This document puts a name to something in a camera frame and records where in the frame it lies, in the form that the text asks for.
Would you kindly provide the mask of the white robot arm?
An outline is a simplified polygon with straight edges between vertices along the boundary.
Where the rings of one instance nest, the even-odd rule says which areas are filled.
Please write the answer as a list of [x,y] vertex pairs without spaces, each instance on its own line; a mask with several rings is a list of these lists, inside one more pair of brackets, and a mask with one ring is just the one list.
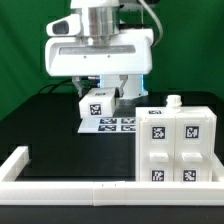
[[[46,26],[45,66],[51,76],[70,76],[77,88],[83,77],[97,77],[101,88],[115,88],[123,99],[147,94],[143,77],[152,70],[151,49],[163,27],[151,0],[71,0],[70,14]],[[157,31],[130,28],[122,10],[147,12]]]

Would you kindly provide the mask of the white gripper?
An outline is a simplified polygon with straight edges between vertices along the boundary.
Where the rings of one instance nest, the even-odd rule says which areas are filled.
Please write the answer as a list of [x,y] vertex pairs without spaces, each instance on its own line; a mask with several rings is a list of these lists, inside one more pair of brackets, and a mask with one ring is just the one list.
[[45,66],[51,76],[73,76],[80,98],[87,88],[79,76],[120,75],[115,97],[122,98],[127,75],[148,74],[152,70],[151,29],[125,29],[106,46],[85,46],[75,37],[50,38],[45,46]]

